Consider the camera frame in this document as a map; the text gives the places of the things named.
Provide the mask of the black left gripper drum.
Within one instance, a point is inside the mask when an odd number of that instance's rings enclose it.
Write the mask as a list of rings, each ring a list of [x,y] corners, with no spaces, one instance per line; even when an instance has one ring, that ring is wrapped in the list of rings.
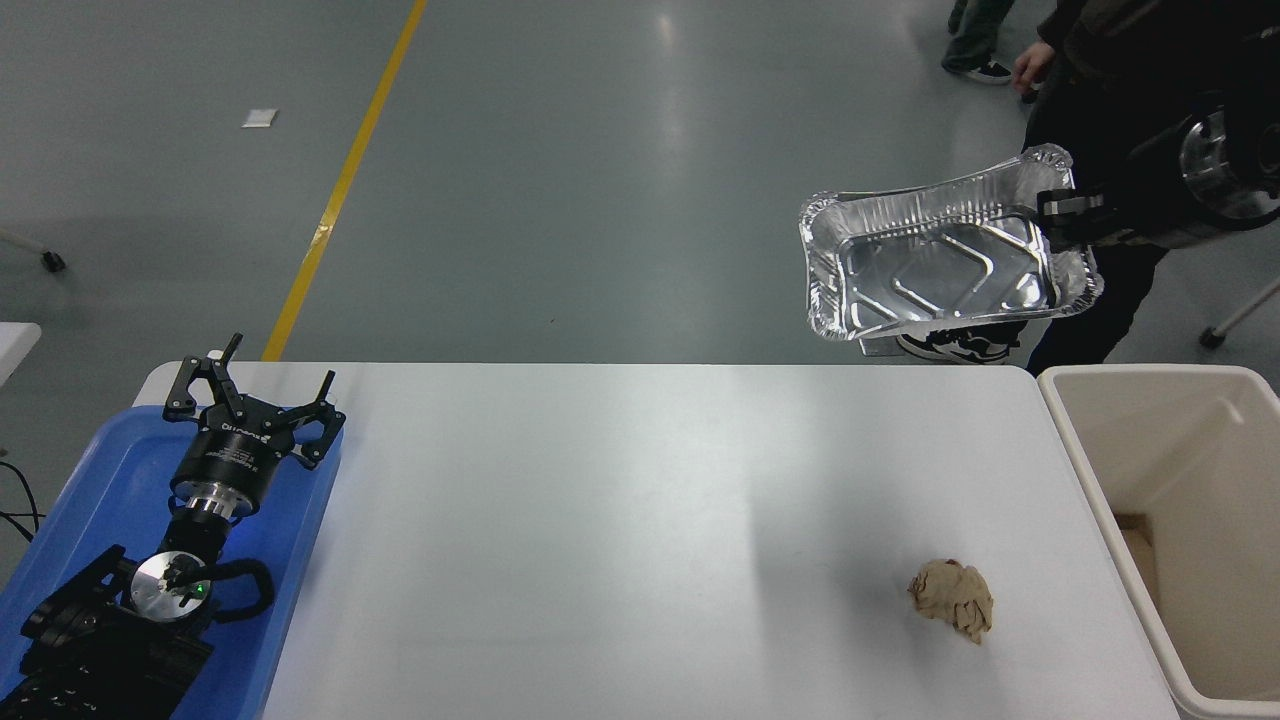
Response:
[[[294,447],[294,427],[284,414],[259,398],[247,398],[242,415],[227,404],[209,405],[170,479],[172,493],[188,500],[200,486],[220,486],[236,492],[238,511],[259,511],[278,466]]]

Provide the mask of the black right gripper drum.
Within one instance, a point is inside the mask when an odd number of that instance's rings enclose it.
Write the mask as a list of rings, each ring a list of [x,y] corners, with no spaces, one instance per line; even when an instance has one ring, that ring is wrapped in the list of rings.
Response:
[[[1105,184],[1123,227],[1162,249],[1187,249],[1235,232],[1235,220],[1193,191],[1201,172],[1224,178],[1225,135],[1212,120],[1183,120],[1135,147]]]

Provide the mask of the person's hand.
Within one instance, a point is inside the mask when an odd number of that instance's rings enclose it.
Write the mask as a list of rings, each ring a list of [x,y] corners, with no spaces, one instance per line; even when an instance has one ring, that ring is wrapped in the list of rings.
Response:
[[[1032,96],[1036,92],[1036,86],[1043,81],[1056,54],[1056,50],[1043,40],[1030,44],[1014,63],[1012,88],[1021,97]]]

